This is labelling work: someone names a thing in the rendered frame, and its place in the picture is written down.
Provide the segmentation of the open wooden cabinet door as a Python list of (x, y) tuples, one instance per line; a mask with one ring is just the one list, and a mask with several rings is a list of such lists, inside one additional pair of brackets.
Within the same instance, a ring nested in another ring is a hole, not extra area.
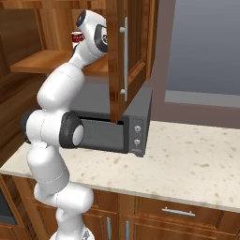
[(159, 0), (105, 0), (111, 121), (117, 123), (155, 60)]

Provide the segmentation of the dark grey toaster oven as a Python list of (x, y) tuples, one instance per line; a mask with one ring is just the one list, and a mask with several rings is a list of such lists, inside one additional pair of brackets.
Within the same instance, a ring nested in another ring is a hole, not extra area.
[(111, 122), (107, 84), (87, 84), (71, 110), (84, 125), (81, 148), (133, 153), (143, 157), (148, 139), (153, 90), (141, 88), (117, 123)]

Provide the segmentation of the red and white can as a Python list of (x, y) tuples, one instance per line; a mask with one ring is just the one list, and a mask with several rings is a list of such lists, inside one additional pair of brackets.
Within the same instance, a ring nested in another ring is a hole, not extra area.
[(71, 33), (72, 47), (77, 46), (80, 42), (84, 40), (82, 32), (72, 32)]

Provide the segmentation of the wooden base cupboard door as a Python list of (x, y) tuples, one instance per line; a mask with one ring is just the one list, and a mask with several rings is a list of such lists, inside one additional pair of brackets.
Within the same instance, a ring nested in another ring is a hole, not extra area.
[(217, 232), (122, 214), (119, 215), (119, 240), (126, 240), (126, 221), (129, 221), (129, 240), (240, 240), (240, 233)]
[[(38, 240), (49, 240), (57, 231), (55, 219), (56, 209), (42, 203), (35, 203), (32, 223), (37, 232)], [(106, 218), (111, 218), (112, 240), (119, 240), (118, 219), (115, 207), (110, 209), (91, 208), (82, 215), (86, 227), (93, 233), (96, 240), (109, 240), (107, 237)]]

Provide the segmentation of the grey window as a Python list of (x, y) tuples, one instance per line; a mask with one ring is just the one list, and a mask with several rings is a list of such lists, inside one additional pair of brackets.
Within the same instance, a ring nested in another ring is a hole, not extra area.
[(240, 0), (176, 0), (165, 100), (240, 108)]

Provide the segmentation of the wooden drawer front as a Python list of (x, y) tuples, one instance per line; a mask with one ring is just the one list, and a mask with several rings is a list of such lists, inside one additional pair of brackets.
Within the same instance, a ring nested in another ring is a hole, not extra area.
[(168, 202), (149, 198), (139, 198), (137, 212), (150, 218), (169, 218), (208, 225), (216, 228), (223, 212), (212, 208)]

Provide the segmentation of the dark appliance front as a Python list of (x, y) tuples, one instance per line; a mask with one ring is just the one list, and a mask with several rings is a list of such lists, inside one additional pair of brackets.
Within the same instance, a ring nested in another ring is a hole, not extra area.
[(17, 225), (17, 221), (11, 212), (11, 209), (1, 188), (0, 188), (0, 223)]

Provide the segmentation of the wooden wall cabinet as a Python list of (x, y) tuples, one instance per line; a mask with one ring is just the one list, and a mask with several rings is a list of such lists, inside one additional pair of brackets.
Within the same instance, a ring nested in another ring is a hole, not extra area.
[(51, 73), (71, 56), (71, 33), (81, 11), (89, 9), (105, 15), (105, 0), (0, 0), (0, 9), (33, 9), (42, 47), (11, 65), (11, 70)]

